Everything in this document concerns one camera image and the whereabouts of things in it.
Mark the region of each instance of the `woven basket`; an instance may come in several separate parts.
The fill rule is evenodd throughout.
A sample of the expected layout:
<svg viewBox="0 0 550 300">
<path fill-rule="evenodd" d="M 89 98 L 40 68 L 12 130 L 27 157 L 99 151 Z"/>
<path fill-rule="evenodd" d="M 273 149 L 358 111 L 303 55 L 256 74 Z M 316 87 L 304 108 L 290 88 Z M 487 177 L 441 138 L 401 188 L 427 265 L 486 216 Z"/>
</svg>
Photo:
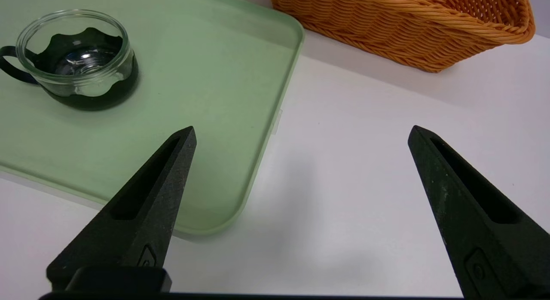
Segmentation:
<svg viewBox="0 0 550 300">
<path fill-rule="evenodd" d="M 271 0 L 305 28 L 439 72 L 535 34 L 529 0 Z"/>
</svg>

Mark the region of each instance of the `green tray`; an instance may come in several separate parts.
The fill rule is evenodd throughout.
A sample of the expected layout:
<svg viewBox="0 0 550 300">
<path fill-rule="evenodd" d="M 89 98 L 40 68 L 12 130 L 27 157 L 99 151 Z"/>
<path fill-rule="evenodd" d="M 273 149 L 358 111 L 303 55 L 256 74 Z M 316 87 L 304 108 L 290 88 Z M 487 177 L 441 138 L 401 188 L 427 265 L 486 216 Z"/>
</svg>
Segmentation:
<svg viewBox="0 0 550 300">
<path fill-rule="evenodd" d="M 0 46 L 64 9 L 98 10 L 124 25 L 138 89 L 116 108 L 82 112 L 0 71 L 0 168 L 106 203 L 171 133 L 194 126 L 198 146 L 175 229 L 208 235 L 231 224 L 275 123 L 302 26 L 243 0 L 0 0 Z"/>
</svg>

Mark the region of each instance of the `white table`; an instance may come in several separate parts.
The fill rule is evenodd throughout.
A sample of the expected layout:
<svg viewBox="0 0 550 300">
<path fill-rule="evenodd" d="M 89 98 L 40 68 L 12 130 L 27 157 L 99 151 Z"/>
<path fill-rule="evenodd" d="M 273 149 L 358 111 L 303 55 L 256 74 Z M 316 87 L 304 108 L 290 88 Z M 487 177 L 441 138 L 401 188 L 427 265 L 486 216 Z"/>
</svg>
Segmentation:
<svg viewBox="0 0 550 300">
<path fill-rule="evenodd" d="M 407 137 L 440 134 L 550 230 L 548 63 L 535 36 L 431 74 L 308 32 L 242 217 L 173 237 L 172 290 L 461 296 Z M 99 208 L 0 173 L 0 298 L 49 292 L 47 265 Z"/>
</svg>

